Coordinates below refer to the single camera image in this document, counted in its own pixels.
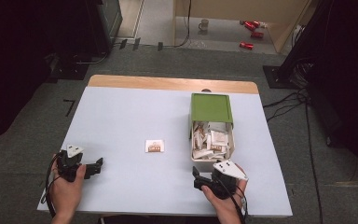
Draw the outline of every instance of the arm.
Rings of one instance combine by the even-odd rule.
[[[54,178],[59,177],[56,161],[53,163]],[[76,171],[74,182],[68,182],[63,178],[58,178],[50,187],[51,201],[56,210],[56,216],[51,220],[53,224],[68,224],[75,214],[75,210],[80,204],[81,191],[83,186],[86,165],[81,165]]]

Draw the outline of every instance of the red object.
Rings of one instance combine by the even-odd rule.
[[[244,41],[241,41],[240,43],[240,48],[243,48],[243,49],[253,49],[253,44],[250,44],[250,43],[246,43]]]
[[[259,21],[251,21],[251,23],[254,25],[255,28],[260,27],[260,22]]]
[[[255,30],[255,26],[250,21],[246,21],[243,25],[252,32]]]
[[[253,38],[263,38],[264,34],[261,32],[252,32],[251,37]]]

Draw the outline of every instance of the cup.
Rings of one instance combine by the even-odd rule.
[[[202,19],[202,20],[201,20],[201,23],[199,24],[199,29],[200,29],[201,31],[208,31],[208,23],[209,23],[208,20]]]

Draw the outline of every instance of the hand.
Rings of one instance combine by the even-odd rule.
[[[53,163],[52,172],[54,179],[59,177],[57,170],[57,160]],[[81,191],[83,186],[86,165],[81,165],[76,171],[74,182],[68,182],[64,178],[56,179],[50,187],[51,201],[56,210],[56,216],[51,223],[70,223],[75,214],[75,210],[80,204]]]
[[[241,190],[237,189],[236,193],[233,195],[233,197],[239,207],[242,207],[241,198],[244,196],[244,195],[242,195],[242,192],[245,192],[246,184],[247,184],[246,180],[238,181],[237,186]],[[238,217],[237,209],[235,208],[234,202],[232,202],[231,198],[221,200],[221,199],[217,198],[213,194],[212,190],[209,189],[207,186],[204,185],[201,188],[202,188],[203,193],[205,194],[205,197],[212,204],[212,206],[214,207],[214,210],[216,210],[216,214],[217,214],[217,217],[219,218],[220,223],[222,223],[222,224],[235,224],[235,223],[240,224],[241,223],[240,218]]]

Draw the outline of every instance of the small box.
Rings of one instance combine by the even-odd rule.
[[[193,148],[195,140],[193,139],[195,129],[199,123],[211,124],[212,126],[223,125],[227,132],[227,153],[222,161],[230,159],[235,150],[233,127],[234,122],[231,114],[231,105],[228,95],[211,94],[211,93],[193,93],[191,95],[191,106],[189,114],[189,135],[191,139],[191,160],[199,164],[200,167],[210,167],[213,169],[213,163],[218,159],[195,159],[193,157]]]

